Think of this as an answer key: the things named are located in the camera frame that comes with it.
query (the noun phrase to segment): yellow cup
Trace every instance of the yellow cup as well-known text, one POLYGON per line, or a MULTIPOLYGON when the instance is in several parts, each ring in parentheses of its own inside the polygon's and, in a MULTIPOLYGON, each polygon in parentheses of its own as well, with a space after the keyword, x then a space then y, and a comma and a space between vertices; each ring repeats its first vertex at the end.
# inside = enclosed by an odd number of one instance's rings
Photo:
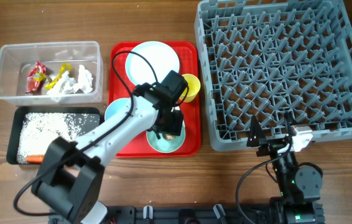
MULTIPOLYGON (((186 79, 186 81, 188 83, 188 87, 189 87, 188 94, 187 94, 184 102, 189 103, 194 100, 195 96, 200 91, 201 82, 200 82, 199 78, 197 78, 195 75, 192 75, 192 74, 184 74, 183 77, 184 77, 184 79, 186 79)), ((184 90, 184 92, 180 96, 180 98, 179 98, 180 100, 183 100, 184 96, 186 95, 186 92, 187 92, 187 88, 184 90)))

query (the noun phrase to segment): clear plastic bin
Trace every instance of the clear plastic bin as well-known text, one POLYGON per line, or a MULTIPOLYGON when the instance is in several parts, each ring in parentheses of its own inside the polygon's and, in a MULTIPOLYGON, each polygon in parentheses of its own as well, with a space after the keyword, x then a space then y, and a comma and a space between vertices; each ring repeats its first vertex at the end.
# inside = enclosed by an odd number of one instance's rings
POLYGON ((103 70, 100 47, 95 41, 5 45, 0 51, 0 100, 19 106, 100 102, 103 70), (93 75, 93 91, 78 91, 55 98, 46 95, 45 88, 33 95, 26 94, 27 76, 36 61, 46 65, 51 77, 57 75, 63 62, 70 64, 70 77, 75 79, 78 78, 79 65, 84 65, 93 75))

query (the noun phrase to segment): white plate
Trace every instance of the white plate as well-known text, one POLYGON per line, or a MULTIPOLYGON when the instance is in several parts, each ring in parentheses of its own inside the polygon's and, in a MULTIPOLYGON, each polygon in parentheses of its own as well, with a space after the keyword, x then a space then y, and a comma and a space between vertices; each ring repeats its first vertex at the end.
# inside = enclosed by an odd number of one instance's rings
MULTIPOLYGON (((144 42, 134 47, 132 51, 142 55, 150 62, 157 75, 158 82, 162 82, 171 70, 179 72, 180 62, 176 52, 162 42, 144 42)), ((127 56, 125 71, 127 77, 135 85, 155 82, 150 66, 137 55, 129 54, 127 56)))

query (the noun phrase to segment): wooden surface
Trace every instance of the wooden surface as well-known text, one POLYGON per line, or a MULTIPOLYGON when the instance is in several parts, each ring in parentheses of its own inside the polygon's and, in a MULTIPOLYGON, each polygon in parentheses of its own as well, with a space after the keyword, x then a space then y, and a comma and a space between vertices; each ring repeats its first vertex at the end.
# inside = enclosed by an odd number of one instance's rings
MULTIPOLYGON (((345 1, 352 22, 352 0, 345 1)), ((198 1, 0 4, 0 48, 5 44, 95 40, 103 60, 111 48, 131 40, 187 40, 195 43, 193 23, 198 1)), ((103 103, 95 104, 102 112, 103 103)), ((36 166, 6 163, 6 149, 16 107, 0 101, 0 223, 45 223, 16 213, 12 201, 37 171, 36 166)), ((176 159, 115 159, 106 168, 100 200, 107 205, 234 205, 240 176, 265 158, 254 150, 219 153, 209 145, 205 110, 203 142, 199 152, 176 159)), ((352 140, 311 144, 297 154, 300 162, 314 162, 324 170, 322 199, 327 223, 352 223, 352 140)), ((264 169, 255 171, 243 185, 243 202, 263 203, 279 195, 264 169)), ((46 211, 28 192, 21 207, 46 211)))

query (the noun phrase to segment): tray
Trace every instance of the tray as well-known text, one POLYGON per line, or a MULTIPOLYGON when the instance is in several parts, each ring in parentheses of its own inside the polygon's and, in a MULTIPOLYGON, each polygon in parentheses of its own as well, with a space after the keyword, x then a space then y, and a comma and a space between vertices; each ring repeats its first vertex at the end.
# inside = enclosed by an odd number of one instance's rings
POLYGON ((205 0, 195 37, 213 149, 247 149, 251 116, 281 138, 285 112, 314 141, 352 139, 352 28, 342 0, 205 0))
POLYGON ((17 152, 19 150, 20 134, 23 121, 27 113, 75 113, 75 124, 79 118, 84 119, 81 114, 97 114, 98 118, 94 118, 91 122, 80 125, 80 134, 88 133, 100 125, 100 111, 92 107, 57 107, 57 106, 21 106, 14 113, 12 131, 10 133, 9 145, 7 146, 7 163, 11 165, 19 164, 17 162, 17 152))
MULTIPOLYGON (((142 42, 121 42, 115 45, 111 51, 111 59, 117 52, 122 50, 132 50, 135 46, 141 43, 142 42)), ((171 46, 171 48, 173 48, 179 56, 179 73, 181 75, 190 73, 198 76, 197 49, 191 43, 185 41, 164 41, 163 43, 171 46)), ((127 54, 118 56, 115 60, 115 66, 116 70, 126 82, 129 89, 132 90, 134 88, 134 84, 128 79, 125 72, 126 57, 127 54)), ((112 68, 109 69, 108 89, 108 104, 118 98, 129 97, 127 91, 115 76, 112 68)), ((182 147, 175 152, 168 154, 157 152, 150 147, 147 142, 146 132, 143 132, 127 144, 116 157, 183 157, 191 156, 196 153, 201 147, 201 114, 199 96, 197 95, 191 103, 182 103, 180 109, 183 112, 184 122, 186 125, 186 139, 182 147)))

